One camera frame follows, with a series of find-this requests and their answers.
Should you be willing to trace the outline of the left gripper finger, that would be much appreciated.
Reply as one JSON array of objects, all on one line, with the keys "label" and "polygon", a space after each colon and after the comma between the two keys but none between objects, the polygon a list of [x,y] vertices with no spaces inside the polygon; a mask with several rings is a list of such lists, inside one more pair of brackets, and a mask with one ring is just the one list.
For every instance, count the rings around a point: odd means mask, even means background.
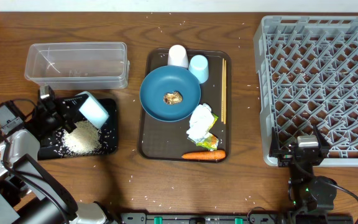
[{"label": "left gripper finger", "polygon": [[54,99],[56,111],[63,117],[75,117],[88,98],[89,96],[85,93],[72,97],[56,98]]},{"label": "left gripper finger", "polygon": [[78,114],[75,114],[74,116],[70,116],[69,114],[64,114],[62,128],[67,133],[72,133],[77,128],[75,123],[79,120],[80,120],[80,115]]}]

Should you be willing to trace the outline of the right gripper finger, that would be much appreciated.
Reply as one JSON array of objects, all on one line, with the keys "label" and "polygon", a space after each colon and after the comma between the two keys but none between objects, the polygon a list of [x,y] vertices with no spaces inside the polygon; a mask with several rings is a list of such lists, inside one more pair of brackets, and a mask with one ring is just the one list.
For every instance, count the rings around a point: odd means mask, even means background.
[{"label": "right gripper finger", "polygon": [[275,131],[275,128],[272,128],[272,139],[270,143],[270,151],[279,151],[280,150],[280,142],[278,140],[278,134]]},{"label": "right gripper finger", "polygon": [[318,146],[320,149],[329,149],[329,143],[324,138],[324,136],[320,133],[319,129],[317,128],[317,125],[313,125],[313,134],[317,138]]}]

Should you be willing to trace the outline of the light blue bowl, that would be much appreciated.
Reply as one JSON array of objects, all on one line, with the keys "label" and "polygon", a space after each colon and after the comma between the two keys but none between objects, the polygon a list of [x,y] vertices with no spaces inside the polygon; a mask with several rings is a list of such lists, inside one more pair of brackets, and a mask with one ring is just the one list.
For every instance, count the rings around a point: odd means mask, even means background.
[{"label": "light blue bowl", "polygon": [[109,114],[101,103],[88,91],[83,91],[79,95],[88,95],[86,101],[80,107],[80,113],[97,129],[101,129],[108,120]]}]

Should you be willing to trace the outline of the white rice pile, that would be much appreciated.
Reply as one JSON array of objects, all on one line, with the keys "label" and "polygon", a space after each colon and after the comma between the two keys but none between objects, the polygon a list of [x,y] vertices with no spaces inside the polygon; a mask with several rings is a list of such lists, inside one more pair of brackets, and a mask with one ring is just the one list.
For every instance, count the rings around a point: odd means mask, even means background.
[{"label": "white rice pile", "polygon": [[95,128],[89,121],[75,123],[76,128],[68,133],[64,130],[62,143],[71,155],[84,156],[94,153],[101,148],[99,142],[99,129]]}]

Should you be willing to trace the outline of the dark blue plate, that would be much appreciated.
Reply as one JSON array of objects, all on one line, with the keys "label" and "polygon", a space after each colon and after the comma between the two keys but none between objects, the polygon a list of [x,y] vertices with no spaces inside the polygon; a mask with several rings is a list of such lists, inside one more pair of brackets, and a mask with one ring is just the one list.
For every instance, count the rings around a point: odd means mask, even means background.
[{"label": "dark blue plate", "polygon": [[[178,92],[183,100],[168,105],[163,97]],[[201,87],[198,79],[187,69],[162,66],[147,74],[140,87],[140,102],[151,117],[164,122],[176,122],[188,117],[199,105]]]}]

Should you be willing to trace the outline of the golden brown food scrap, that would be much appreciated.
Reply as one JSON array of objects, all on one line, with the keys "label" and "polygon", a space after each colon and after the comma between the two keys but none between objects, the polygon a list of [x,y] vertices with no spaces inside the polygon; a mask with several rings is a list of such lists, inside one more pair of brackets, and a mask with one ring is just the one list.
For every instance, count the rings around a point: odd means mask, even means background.
[{"label": "golden brown food scrap", "polygon": [[163,97],[163,101],[167,105],[175,105],[181,103],[183,97],[178,91],[173,91],[172,93],[166,93]]}]

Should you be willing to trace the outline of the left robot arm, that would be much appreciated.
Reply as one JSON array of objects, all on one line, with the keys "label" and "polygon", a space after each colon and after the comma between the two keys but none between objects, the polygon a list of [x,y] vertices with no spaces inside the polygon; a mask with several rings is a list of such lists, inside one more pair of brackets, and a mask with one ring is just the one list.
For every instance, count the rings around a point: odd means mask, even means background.
[{"label": "left robot arm", "polygon": [[84,91],[41,93],[31,113],[0,104],[0,223],[114,223],[98,202],[80,203],[41,165],[44,159],[117,149],[117,106]]}]

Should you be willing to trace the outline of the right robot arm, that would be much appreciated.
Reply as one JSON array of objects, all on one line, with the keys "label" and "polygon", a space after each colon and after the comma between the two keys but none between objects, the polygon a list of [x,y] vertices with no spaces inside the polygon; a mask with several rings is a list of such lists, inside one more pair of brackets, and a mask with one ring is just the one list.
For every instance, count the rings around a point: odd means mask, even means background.
[{"label": "right robot arm", "polygon": [[278,219],[278,223],[327,223],[328,212],[334,208],[337,190],[330,178],[318,177],[313,167],[322,163],[330,145],[316,126],[310,136],[298,136],[294,146],[281,149],[278,134],[272,130],[269,156],[279,167],[290,170],[288,197],[295,208]]}]

